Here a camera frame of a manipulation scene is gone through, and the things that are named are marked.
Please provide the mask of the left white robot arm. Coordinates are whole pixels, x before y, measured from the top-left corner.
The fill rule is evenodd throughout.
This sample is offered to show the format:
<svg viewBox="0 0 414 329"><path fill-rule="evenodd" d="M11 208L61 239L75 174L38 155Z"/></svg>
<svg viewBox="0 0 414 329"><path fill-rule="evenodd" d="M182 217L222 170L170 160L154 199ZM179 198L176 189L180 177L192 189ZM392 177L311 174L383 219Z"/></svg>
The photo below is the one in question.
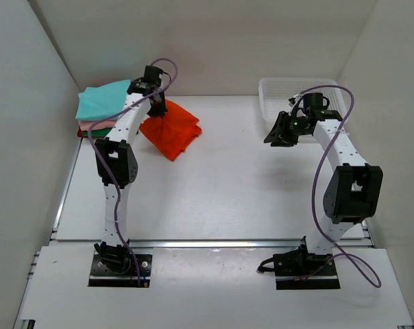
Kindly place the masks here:
<svg viewBox="0 0 414 329"><path fill-rule="evenodd" d="M115 125L95 142L98 174L103 182L106 209L102 243L110 247L128 244L127 199L138 174L132 143L146 117L163 117L167 113L162 78L165 72L146 66L142 77L131 81L122 111Z"/></svg>

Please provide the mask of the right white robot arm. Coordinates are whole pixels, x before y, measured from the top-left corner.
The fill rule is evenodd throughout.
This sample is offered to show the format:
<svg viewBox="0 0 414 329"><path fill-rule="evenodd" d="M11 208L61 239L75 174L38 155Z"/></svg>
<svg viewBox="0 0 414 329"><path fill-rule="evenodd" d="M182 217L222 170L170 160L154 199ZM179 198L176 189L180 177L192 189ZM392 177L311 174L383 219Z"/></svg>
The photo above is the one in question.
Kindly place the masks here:
<svg viewBox="0 0 414 329"><path fill-rule="evenodd" d="M329 162L332 169L322 198L324 215L316 222L316 231L305 236L305 251L295 257L295 268L308 275L350 228L374 216L383 172L359 154L344 130L344 118L329 108L330 101L322 93L306 93L290 101L291 111L279 113L264 142L293 147L301 136L312 136L324 151L320 161Z"/></svg>

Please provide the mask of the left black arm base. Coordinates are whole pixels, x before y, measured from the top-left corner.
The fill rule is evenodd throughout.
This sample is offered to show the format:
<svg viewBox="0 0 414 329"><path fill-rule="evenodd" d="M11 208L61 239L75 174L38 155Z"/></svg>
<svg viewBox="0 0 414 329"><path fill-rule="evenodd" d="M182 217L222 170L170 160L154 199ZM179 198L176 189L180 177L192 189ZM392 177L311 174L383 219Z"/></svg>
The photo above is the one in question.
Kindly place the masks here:
<svg viewBox="0 0 414 329"><path fill-rule="evenodd" d="M152 254L137 254L136 260L122 245L94 244L89 287L149 288L153 265Z"/></svg>

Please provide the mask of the orange t shirt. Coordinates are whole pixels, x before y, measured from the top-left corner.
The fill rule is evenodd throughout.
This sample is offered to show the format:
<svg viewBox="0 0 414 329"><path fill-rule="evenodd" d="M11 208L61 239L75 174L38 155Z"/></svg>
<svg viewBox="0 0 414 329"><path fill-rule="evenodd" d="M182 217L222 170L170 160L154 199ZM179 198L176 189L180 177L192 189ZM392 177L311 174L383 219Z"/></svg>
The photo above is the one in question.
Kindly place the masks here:
<svg viewBox="0 0 414 329"><path fill-rule="evenodd" d="M182 106L166 100L168 112L163 117L149 117L140 125L140 132L157 150L174 161L202 133L199 119Z"/></svg>

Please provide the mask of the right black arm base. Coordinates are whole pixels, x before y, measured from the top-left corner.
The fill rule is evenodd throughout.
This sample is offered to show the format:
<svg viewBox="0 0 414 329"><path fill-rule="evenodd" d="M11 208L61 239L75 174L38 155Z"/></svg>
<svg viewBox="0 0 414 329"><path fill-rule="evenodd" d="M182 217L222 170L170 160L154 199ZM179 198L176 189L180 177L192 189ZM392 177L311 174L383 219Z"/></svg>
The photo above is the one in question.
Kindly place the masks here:
<svg viewBox="0 0 414 329"><path fill-rule="evenodd" d="M278 291L337 290L341 288L332 252L313 254L300 246L263 260L257 273L274 273Z"/></svg>

